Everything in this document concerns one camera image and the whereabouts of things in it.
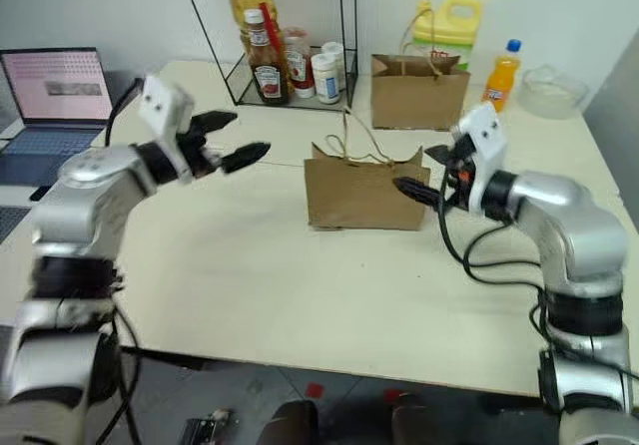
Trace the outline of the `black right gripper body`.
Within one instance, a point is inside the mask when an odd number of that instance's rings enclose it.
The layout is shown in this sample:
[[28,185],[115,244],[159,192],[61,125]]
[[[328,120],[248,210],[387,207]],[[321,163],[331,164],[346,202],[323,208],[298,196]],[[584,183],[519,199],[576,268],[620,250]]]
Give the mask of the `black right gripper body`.
[[474,144],[468,133],[461,134],[448,150],[442,180],[444,208],[447,211],[451,208],[468,211],[474,182],[473,154]]

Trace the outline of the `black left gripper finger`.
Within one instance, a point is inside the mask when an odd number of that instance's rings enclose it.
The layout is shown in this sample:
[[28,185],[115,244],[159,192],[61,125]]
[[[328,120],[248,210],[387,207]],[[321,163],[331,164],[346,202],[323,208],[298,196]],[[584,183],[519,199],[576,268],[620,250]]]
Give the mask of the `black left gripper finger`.
[[194,136],[206,136],[223,129],[237,118],[238,114],[230,111],[205,112],[191,119],[189,133]]
[[222,157],[221,169],[225,174],[240,171],[260,161],[270,149],[271,144],[266,142],[253,142],[242,146]]

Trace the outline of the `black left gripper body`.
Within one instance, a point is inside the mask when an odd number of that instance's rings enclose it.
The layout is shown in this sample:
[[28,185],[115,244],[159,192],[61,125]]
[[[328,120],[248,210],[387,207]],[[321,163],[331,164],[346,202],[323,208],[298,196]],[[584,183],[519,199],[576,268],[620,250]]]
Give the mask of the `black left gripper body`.
[[203,134],[178,135],[177,145],[194,178],[205,177],[222,167],[222,156],[207,147],[207,137]]

